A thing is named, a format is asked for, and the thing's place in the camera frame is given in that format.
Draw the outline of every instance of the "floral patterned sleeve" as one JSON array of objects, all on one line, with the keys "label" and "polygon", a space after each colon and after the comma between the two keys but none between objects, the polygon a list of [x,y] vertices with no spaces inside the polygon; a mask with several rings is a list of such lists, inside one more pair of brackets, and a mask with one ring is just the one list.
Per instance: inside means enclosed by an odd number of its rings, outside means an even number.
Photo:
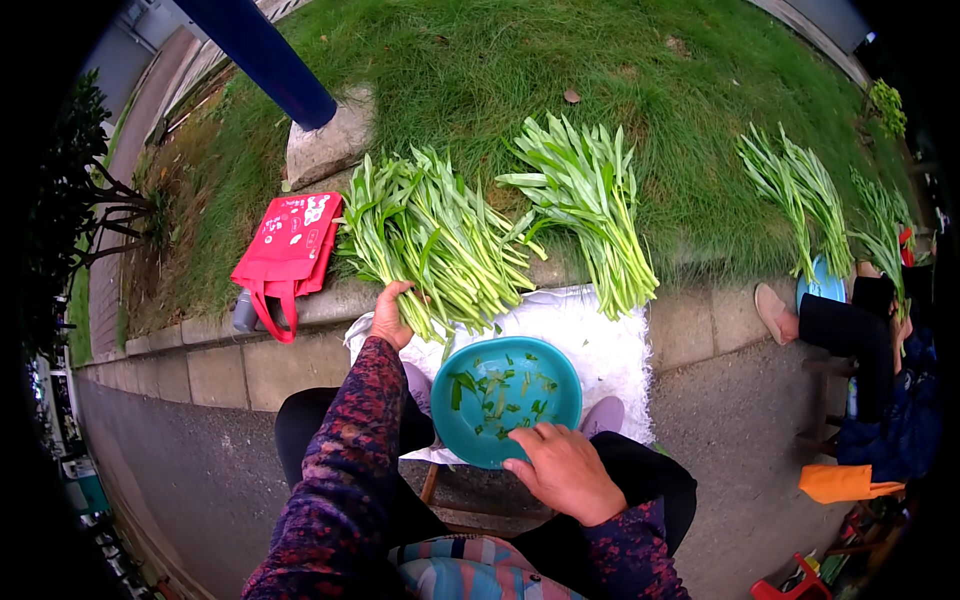
[{"label": "floral patterned sleeve", "polygon": [[280,514],[270,555],[247,581],[244,598],[371,598],[386,581],[400,585],[384,560],[381,532],[384,503],[397,485],[391,473],[406,389],[396,350],[368,338],[307,447],[303,481]]},{"label": "floral patterned sleeve", "polygon": [[594,577],[610,598],[690,597],[673,559],[667,558],[662,499],[629,508],[583,532],[590,542]]}]

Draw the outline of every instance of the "lavender shoe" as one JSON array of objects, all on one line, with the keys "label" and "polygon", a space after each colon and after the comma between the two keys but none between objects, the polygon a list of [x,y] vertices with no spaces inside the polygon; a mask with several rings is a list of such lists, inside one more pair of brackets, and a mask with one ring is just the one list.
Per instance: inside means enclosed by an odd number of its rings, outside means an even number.
[{"label": "lavender shoe", "polygon": [[423,371],[410,363],[403,363],[403,370],[407,373],[407,387],[410,396],[414,397],[417,408],[427,417],[430,417],[430,388],[433,385]]},{"label": "lavender shoe", "polygon": [[580,425],[580,431],[587,436],[588,440],[604,431],[620,433],[625,413],[623,400],[616,396],[607,396],[593,405],[583,424]]}]

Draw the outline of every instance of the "bag handle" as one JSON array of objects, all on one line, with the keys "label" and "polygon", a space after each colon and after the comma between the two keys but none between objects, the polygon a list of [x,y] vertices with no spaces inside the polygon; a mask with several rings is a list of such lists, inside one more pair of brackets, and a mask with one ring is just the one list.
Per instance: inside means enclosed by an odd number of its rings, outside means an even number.
[{"label": "bag handle", "polygon": [[293,344],[294,338],[297,337],[297,323],[299,321],[297,306],[294,303],[294,288],[297,283],[293,280],[284,281],[283,283],[286,285],[283,286],[282,292],[280,293],[280,308],[283,309],[283,316],[286,317],[287,323],[290,324],[289,331],[280,329],[280,327],[274,323],[274,318],[267,309],[267,295],[264,291],[266,283],[263,279],[258,279],[256,286],[250,290],[250,298],[253,304],[253,310],[256,311],[256,316],[259,317],[263,325],[267,327],[267,331],[269,331],[278,342],[282,344]]}]

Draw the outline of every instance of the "white cloth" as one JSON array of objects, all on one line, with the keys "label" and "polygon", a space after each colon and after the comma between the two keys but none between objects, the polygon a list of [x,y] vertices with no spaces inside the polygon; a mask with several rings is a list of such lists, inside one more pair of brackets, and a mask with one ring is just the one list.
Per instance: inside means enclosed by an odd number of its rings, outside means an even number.
[{"label": "white cloth", "polygon": [[[650,347],[647,345],[645,307],[633,310],[633,317],[612,322],[597,312],[599,301],[593,285],[543,289],[523,295],[523,303],[494,322],[502,333],[487,330],[483,335],[469,335],[458,325],[453,349],[469,346],[494,337],[525,335],[557,347],[573,364],[580,376],[587,411],[604,396],[617,396],[626,408],[620,433],[649,444],[654,440],[647,413],[647,398],[653,376],[650,368]],[[350,326],[344,345],[350,350],[350,364],[370,331],[373,313],[367,313]],[[400,351],[400,359],[417,366],[431,380],[440,369],[444,345],[424,342],[419,336]],[[463,461],[447,448],[424,448],[403,456],[444,465]]]}]

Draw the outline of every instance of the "tree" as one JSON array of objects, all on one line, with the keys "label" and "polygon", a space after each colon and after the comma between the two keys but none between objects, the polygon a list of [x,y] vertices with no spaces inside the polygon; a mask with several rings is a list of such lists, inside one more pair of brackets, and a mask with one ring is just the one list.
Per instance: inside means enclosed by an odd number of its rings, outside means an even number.
[{"label": "tree", "polygon": [[[107,134],[100,124],[110,117],[106,98],[96,85],[96,69],[82,75],[60,111],[50,146],[41,157],[37,192],[29,199],[26,223],[25,273],[27,301],[21,307],[25,356],[51,355],[61,343],[54,297],[69,298],[73,275],[109,254],[142,246],[145,241],[134,225],[156,207],[140,193],[117,181],[97,160],[107,153]],[[90,176],[96,170],[104,187]],[[102,216],[96,207],[106,208]],[[98,233],[112,229],[135,241],[99,250]],[[77,243],[85,241],[84,248]]]},{"label": "tree", "polygon": [[863,94],[863,104],[857,118],[856,127],[864,139],[873,139],[864,131],[867,121],[876,118],[880,122],[883,134],[890,139],[902,137],[906,132],[906,115],[903,114],[900,93],[895,87],[887,85],[882,79],[873,82]]}]

